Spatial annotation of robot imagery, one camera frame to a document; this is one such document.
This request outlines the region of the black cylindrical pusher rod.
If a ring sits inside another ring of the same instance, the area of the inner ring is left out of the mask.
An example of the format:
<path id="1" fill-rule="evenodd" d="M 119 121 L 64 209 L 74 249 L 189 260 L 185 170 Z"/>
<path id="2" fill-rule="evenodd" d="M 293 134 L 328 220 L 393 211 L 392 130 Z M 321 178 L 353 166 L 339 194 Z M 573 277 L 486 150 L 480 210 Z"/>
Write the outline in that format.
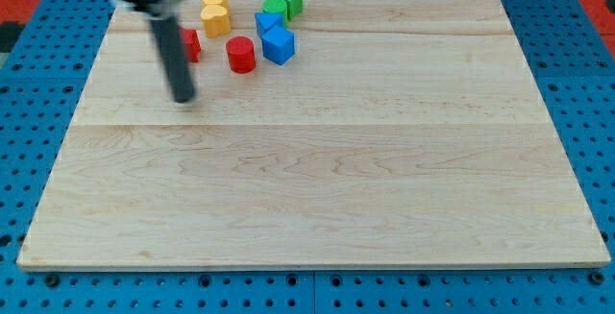
<path id="1" fill-rule="evenodd" d="M 191 101 L 195 86 L 176 16 L 152 19 L 150 26 L 173 101 L 180 104 Z"/>

